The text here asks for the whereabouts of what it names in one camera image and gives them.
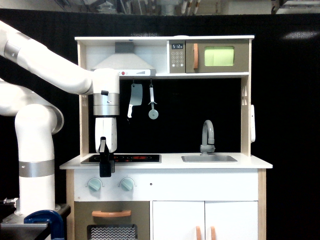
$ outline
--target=oven handle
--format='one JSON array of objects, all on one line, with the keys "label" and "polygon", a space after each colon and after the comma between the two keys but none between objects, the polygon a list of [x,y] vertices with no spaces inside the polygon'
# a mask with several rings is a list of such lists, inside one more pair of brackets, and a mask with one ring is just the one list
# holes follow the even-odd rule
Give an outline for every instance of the oven handle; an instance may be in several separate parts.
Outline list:
[{"label": "oven handle", "polygon": [[199,226],[195,227],[196,229],[196,240],[201,240],[201,230]]},{"label": "oven handle", "polygon": [[198,43],[193,44],[193,53],[194,53],[193,69],[197,69],[198,61],[199,61]]},{"label": "oven handle", "polygon": [[116,211],[116,212],[107,212],[107,211],[93,211],[92,217],[98,218],[120,218],[131,216],[131,210],[126,211]]}]

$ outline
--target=red light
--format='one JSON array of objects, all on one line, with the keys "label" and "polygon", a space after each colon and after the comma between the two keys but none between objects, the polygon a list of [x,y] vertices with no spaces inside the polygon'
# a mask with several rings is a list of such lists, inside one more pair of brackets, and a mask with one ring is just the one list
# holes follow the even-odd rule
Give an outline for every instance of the red light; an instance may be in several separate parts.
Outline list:
[{"label": "red light", "polygon": [[134,156],[133,159],[147,159],[146,156]]}]

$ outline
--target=microwave keypad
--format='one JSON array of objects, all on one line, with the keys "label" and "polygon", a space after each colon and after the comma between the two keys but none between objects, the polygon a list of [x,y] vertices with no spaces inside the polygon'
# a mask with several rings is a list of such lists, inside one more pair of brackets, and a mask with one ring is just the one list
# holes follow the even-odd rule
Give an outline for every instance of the microwave keypad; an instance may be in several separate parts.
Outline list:
[{"label": "microwave keypad", "polygon": [[186,44],[185,42],[169,41],[169,72],[181,74],[186,72]]}]

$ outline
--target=microwave window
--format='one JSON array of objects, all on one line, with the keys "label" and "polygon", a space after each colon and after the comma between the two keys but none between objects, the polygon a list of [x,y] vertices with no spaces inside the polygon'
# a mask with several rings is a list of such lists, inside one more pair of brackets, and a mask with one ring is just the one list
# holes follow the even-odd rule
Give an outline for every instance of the microwave window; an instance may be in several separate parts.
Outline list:
[{"label": "microwave window", "polygon": [[207,46],[204,48],[204,65],[206,67],[233,66],[235,47]]}]

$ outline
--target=microwave handle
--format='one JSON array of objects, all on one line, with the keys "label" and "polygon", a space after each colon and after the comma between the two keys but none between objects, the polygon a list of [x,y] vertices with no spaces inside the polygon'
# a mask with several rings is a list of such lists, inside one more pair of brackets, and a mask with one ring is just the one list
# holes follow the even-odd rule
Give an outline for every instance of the microwave handle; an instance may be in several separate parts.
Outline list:
[{"label": "microwave handle", "polygon": [[116,211],[116,212],[104,212],[104,211],[93,211],[92,217],[98,218],[120,218],[131,216],[131,210]]},{"label": "microwave handle", "polygon": [[199,61],[198,43],[193,44],[193,53],[194,53],[193,69],[197,69],[198,68],[198,61]]}]

